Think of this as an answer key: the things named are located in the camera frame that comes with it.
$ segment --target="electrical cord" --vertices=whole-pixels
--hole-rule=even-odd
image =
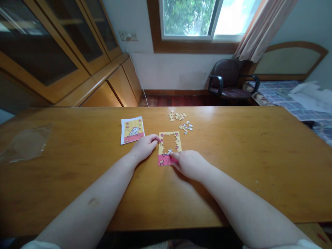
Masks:
[[[131,63],[134,65],[135,73],[136,73],[136,75],[137,75],[137,78],[138,78],[139,84],[141,85],[141,88],[142,88],[143,93],[144,93],[144,96],[145,96],[146,105],[149,107],[148,99],[146,98],[144,88],[143,88],[142,83],[141,83],[141,80],[139,79],[139,76],[138,76],[138,74],[137,74],[135,64],[134,64],[134,62],[132,61],[131,54],[130,54],[130,52],[129,52],[128,49],[127,49],[127,44],[126,44],[127,38],[128,38],[128,37],[126,37],[125,40],[124,40],[124,45],[125,45],[125,48],[126,48],[126,52],[129,54],[129,57],[130,57]]]

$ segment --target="wooden floor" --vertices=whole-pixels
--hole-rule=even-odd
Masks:
[[[150,107],[179,107],[179,106],[220,106],[223,101],[215,96],[147,96]],[[239,101],[232,105],[250,105],[247,101]],[[141,100],[141,107],[146,107],[145,97]]]

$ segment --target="green leaves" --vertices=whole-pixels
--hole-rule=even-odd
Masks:
[[[207,35],[214,0],[163,0],[166,35]]]

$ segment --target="curtain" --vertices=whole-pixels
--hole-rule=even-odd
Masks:
[[[240,61],[258,62],[297,0],[263,0],[236,52]]]

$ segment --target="chair armrest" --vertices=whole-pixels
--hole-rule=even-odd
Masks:
[[[209,89],[209,92],[212,93],[212,94],[214,94],[214,95],[217,95],[217,96],[220,97],[220,96],[221,96],[221,93],[222,93],[222,89],[224,88],[224,81],[223,81],[222,77],[221,77],[221,76],[217,76],[217,75],[210,75],[209,77],[210,77],[209,88],[208,88],[208,89]],[[210,90],[210,88],[211,88],[211,83],[212,83],[212,79],[213,79],[213,78],[217,78],[217,79],[219,80],[218,93],[216,93],[216,92]]]
[[[239,77],[251,77],[251,78],[253,78],[256,83],[255,83],[255,87],[254,87],[254,89],[251,93],[254,94],[258,91],[260,80],[256,75],[240,75]]]

